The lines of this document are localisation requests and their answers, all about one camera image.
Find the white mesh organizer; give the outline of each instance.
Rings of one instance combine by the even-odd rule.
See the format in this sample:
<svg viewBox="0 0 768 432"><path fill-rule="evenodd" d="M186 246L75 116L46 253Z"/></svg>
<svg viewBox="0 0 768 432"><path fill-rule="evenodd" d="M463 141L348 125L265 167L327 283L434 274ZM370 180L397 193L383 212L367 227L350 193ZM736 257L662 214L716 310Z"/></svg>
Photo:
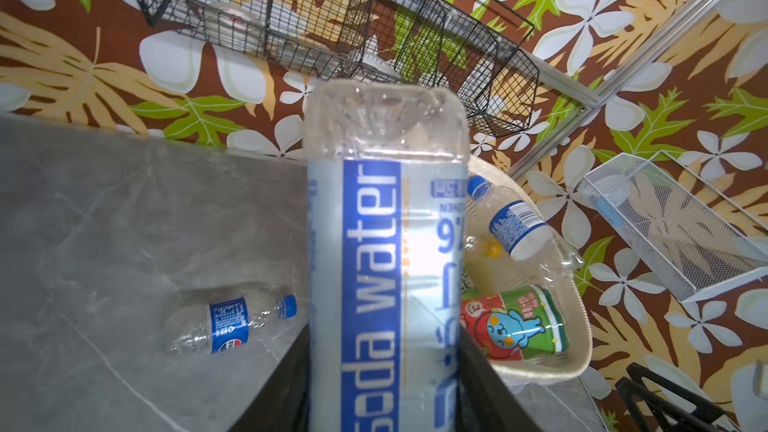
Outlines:
<svg viewBox="0 0 768 432"><path fill-rule="evenodd" d="M648 160L622 153L587 174L578 190L680 302L712 298L768 274L768 255L654 164L659 154L674 161L665 151Z"/></svg>

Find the plastic bottle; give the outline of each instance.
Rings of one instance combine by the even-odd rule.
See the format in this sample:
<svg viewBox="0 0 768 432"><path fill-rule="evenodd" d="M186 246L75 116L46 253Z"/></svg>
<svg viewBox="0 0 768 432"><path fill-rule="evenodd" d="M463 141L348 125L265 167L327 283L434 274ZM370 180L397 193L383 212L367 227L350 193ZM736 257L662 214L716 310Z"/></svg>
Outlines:
<svg viewBox="0 0 768 432"><path fill-rule="evenodd" d="M453 430L468 131L449 90L308 97L310 430Z"/></svg>
<svg viewBox="0 0 768 432"><path fill-rule="evenodd" d="M465 236L464 270L477 290L493 294L498 278L504 278L506 284L513 268L509 254L487 229L485 234Z"/></svg>
<svg viewBox="0 0 768 432"><path fill-rule="evenodd" d="M485 178L473 176L468 184L479 223L504 247L513 260L511 273L497 277L470 276L481 293L503 292L520 285L514 274L523 274L531 283L549 286L561 277L571 277L583 261L560 234L522 200L511 188L494 186Z"/></svg>
<svg viewBox="0 0 768 432"><path fill-rule="evenodd" d="M216 354L245 344L255 334L276 335L279 321L296 315L296 298L264 288L198 291L198 299L176 308L166 321L172 354Z"/></svg>

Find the bottle cap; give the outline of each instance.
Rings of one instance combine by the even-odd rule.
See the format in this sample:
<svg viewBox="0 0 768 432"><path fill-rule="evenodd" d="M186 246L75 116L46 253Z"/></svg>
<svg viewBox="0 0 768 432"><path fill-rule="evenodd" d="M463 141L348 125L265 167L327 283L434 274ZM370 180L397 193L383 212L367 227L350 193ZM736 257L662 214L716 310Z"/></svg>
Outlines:
<svg viewBox="0 0 768 432"><path fill-rule="evenodd" d="M293 295L286 295L278 305L280 311L280 318L292 318L296 315L296 297Z"/></svg>
<svg viewBox="0 0 768 432"><path fill-rule="evenodd" d="M487 180L480 176L474 176L469 179L467 184L467 193L470 197L477 200L478 198L483 197L486 193L488 193L490 188L491 184L489 184Z"/></svg>

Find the floral wallpaper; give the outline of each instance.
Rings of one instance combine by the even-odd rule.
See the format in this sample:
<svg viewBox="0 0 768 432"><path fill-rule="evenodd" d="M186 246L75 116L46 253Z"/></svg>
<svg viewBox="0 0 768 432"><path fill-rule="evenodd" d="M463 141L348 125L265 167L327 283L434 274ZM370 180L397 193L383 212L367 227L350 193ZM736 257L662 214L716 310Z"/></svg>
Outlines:
<svg viewBox="0 0 768 432"><path fill-rule="evenodd" d="M448 1L513 39L528 32L489 0ZM524 48L594 88L687 0L500 1L532 22ZM283 12L303 33L314 40L338 34L303 18L319 14L326 25L337 24L332 0L320 7L288 2L293 6ZM727 430L762 432L768 423L766 403L751 388L756 361L768 358L764 283L681 305L578 190L592 168L620 152L650 158L665 150L758 223L676 163L660 166L768 248L768 96L761 87L768 83L766 4L723 0L521 180L586 261L575 277L594 334L594 360L584 379L612 430L636 430L614 389L631 362L712 399L727 411L718 422ZM174 15L150 28L136 0L0 0L0 9L0 112L302 158L305 99L318 79L177 34ZM361 53L384 63L411 53L398 48L397 34L385 40L385 29L403 21L373 27L360 38ZM461 56L450 46L443 52ZM437 63L412 60L421 72L441 72ZM463 65L470 74L482 72L479 63ZM492 102L511 105L497 90L494 84ZM580 107L546 86L533 105L525 132L497 138L470 131L472 153L509 169ZM668 398L687 408L677 396Z"/></svg>
<svg viewBox="0 0 768 432"><path fill-rule="evenodd" d="M649 18L655 7L662 10L658 4L673 2L628 4L645 8ZM768 402L753 389L756 362L768 358L765 283L755 281L709 300L680 304L578 190L592 168L621 152L651 158L667 151L756 222L677 163L663 157L660 167L768 251L767 4L721 1L520 180L549 222L584 256L586 263L575 279L594 336L593 361L584 381L612 430L637 429L615 390L632 362L724 408L727 417L717 424L725 430L758 431L768 424ZM589 55L596 60L583 62L580 73L598 76L596 80L608 76L649 35L632 36L629 31L620 32L611 45L591 45ZM558 102L549 114L537 116L536 126L525 134L503 140L475 135L474 153L509 168L524 154L514 144L533 132L538 132L537 139L545 135L566 103L562 98ZM665 397L684 410L693 409L675 395ZM655 424L650 410L641 408Z"/></svg>

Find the black wire basket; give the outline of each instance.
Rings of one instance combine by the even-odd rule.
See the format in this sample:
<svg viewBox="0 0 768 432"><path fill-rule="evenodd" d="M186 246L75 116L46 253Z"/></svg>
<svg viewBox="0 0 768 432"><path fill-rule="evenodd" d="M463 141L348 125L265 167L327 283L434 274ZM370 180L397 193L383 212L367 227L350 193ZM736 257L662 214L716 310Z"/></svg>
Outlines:
<svg viewBox="0 0 768 432"><path fill-rule="evenodd" d="M532 125L536 66L519 44L445 0L138 2L151 26L182 24L181 34L307 75L447 87L470 127L490 136Z"/></svg>

